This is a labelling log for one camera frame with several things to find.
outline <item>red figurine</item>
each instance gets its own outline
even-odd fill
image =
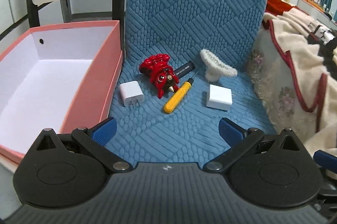
[[[158,98],[161,99],[165,91],[178,91],[179,79],[173,72],[173,68],[167,63],[170,60],[168,54],[152,55],[139,66],[139,71],[150,77],[151,84],[154,84],[158,91]]]

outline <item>open box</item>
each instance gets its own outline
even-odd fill
[[[29,29],[0,55],[0,154],[20,163],[43,128],[104,120],[122,61],[119,21]]]

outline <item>blue quilted fabric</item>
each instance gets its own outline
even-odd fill
[[[106,147],[133,165],[197,161],[202,167],[229,148],[218,132],[222,117],[244,128],[274,133],[245,72],[218,82],[236,94],[230,111],[206,107],[209,83],[199,56],[201,49],[209,49],[242,71],[265,4],[266,0],[127,0],[126,60],[119,84],[137,80],[145,102],[125,108],[117,85],[110,111],[118,124],[117,134]],[[199,71],[191,90],[169,115],[162,108],[171,94],[158,99],[155,87],[138,71],[145,58],[157,53],[168,53],[174,69],[193,60]]]

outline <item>power adapter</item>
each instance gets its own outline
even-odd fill
[[[210,84],[206,106],[228,111],[233,103],[231,89]]]
[[[144,102],[144,94],[137,81],[130,81],[119,85],[119,92],[125,107]]]

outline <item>red dragon toy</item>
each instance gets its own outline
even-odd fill
[[[173,72],[173,68],[167,63],[170,60],[168,54],[152,55],[139,66],[139,71],[150,77],[151,84],[154,84],[158,91],[158,98],[161,99],[164,92],[178,91],[179,79]]]

